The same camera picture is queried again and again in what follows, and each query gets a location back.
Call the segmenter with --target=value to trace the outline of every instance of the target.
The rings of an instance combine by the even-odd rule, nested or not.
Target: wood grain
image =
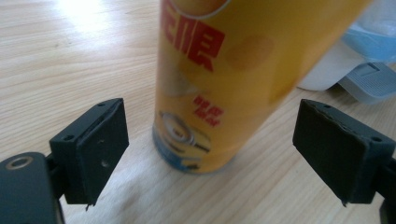
[[[294,90],[222,170],[187,175],[151,140],[159,1],[0,2],[0,160],[50,153],[92,105],[123,97],[130,146],[98,204],[62,199],[67,223],[379,223],[380,196],[347,208],[291,143],[302,98],[333,105],[396,139],[396,99]]]

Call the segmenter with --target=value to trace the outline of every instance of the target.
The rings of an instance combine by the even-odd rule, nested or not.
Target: black plastic bracket
[[[383,223],[395,223],[395,141],[332,106],[302,100],[293,144],[343,205],[371,203],[378,191]]]
[[[0,223],[64,223],[59,198],[95,205],[128,147],[122,99],[95,105],[50,141],[0,163]]]

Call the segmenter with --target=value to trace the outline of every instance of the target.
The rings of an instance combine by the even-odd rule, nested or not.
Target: wooden table
[[[340,88],[296,89],[235,159],[181,173],[151,140],[159,1],[0,2],[0,161],[48,141],[96,103],[123,97],[130,146],[95,207],[67,223],[379,223],[379,195],[345,208],[292,145],[302,98],[396,139],[396,98],[363,105]]]

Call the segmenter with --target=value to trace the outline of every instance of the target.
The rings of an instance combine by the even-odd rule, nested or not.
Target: can label
[[[226,164],[368,2],[162,0],[160,153],[192,173]]]

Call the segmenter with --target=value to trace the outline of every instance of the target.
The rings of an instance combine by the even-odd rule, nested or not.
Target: red chinese text
[[[198,105],[194,111],[196,116],[206,121],[212,127],[220,124],[220,117],[224,113],[220,107],[210,104],[209,101],[200,95],[195,97],[193,102],[195,105]]]
[[[201,21],[178,15],[170,0],[162,3],[161,28],[177,50],[213,72],[212,59],[219,54],[225,37],[223,32]]]

